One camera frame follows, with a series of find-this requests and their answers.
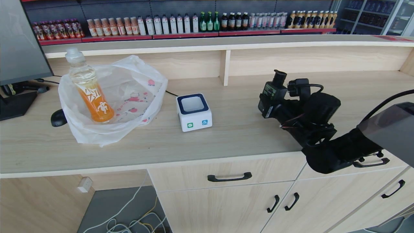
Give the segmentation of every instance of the green glass bottle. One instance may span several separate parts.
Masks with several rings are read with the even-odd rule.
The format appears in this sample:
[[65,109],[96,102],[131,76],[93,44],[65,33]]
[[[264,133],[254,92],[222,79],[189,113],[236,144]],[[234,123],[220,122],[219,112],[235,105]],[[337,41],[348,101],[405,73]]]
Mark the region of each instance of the green glass bottle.
[[211,11],[208,12],[208,16],[207,16],[207,31],[209,32],[213,31],[213,21],[211,19]]
[[207,24],[205,21],[205,17],[204,17],[204,11],[201,12],[201,17],[200,17],[200,31],[205,32],[207,29]]
[[214,20],[214,30],[218,32],[220,30],[220,23],[219,23],[219,12],[216,11],[216,19]]

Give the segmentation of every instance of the drawer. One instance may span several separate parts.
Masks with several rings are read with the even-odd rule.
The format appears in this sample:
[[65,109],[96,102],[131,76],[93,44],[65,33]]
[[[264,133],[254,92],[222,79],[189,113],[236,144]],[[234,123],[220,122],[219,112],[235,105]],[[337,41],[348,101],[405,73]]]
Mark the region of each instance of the drawer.
[[[299,176],[299,179],[309,179],[309,178],[318,178],[318,177],[330,177],[330,176],[337,176],[337,175],[347,175],[347,174],[354,174],[354,173],[361,173],[361,172],[370,172],[370,171],[376,171],[376,170],[383,170],[387,168],[393,168],[393,167],[403,167],[408,166],[404,161],[401,159],[395,157],[390,152],[383,150],[384,157],[388,158],[390,161],[381,166],[375,166],[375,167],[354,167],[350,166],[344,169],[341,169],[336,172],[332,172],[329,174],[322,174],[314,171],[308,164],[306,164],[305,168],[303,169],[303,172]],[[378,158],[377,156],[368,156],[365,157],[365,161],[361,164],[376,164],[381,163],[381,158]]]
[[[275,154],[275,158],[155,168],[148,169],[148,173],[157,192],[162,192],[294,180],[305,161],[302,152],[281,153]],[[209,181],[209,175],[217,182]],[[245,179],[221,181],[242,177]]]

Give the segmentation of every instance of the robotic arm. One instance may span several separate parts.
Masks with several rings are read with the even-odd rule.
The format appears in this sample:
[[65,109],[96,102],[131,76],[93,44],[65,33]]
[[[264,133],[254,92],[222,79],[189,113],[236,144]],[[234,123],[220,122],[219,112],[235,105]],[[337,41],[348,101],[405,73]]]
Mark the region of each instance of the robotic arm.
[[[302,146],[309,166],[316,172],[331,173],[351,165],[372,167],[387,164],[382,158],[386,149],[414,167],[414,103],[395,104],[371,117],[391,100],[414,94],[414,90],[394,95],[374,110],[349,133],[334,140],[337,132],[329,119],[341,106],[335,96],[323,93],[323,86],[310,84],[307,78],[289,81],[283,86],[286,73],[275,70],[272,82],[267,82],[260,94],[259,110],[264,118],[276,118],[280,128],[288,131]],[[320,90],[312,93],[310,87]],[[285,100],[286,93],[299,100]],[[364,157],[375,155],[382,158],[378,164],[363,165]]]

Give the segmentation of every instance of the monitor stand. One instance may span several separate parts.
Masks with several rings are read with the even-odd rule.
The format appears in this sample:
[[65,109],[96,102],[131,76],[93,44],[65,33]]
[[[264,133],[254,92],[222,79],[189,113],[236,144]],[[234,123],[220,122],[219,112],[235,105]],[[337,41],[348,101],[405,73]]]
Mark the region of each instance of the monitor stand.
[[0,94],[0,121],[23,116],[36,99],[37,92],[3,98]]

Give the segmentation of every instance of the wall outlet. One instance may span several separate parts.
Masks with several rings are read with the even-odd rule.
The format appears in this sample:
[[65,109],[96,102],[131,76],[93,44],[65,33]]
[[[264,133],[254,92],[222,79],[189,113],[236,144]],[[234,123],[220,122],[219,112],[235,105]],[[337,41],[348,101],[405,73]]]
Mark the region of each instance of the wall outlet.
[[92,180],[89,177],[82,178],[82,180],[80,181],[78,185],[78,189],[81,192],[88,192],[91,187],[92,187]]

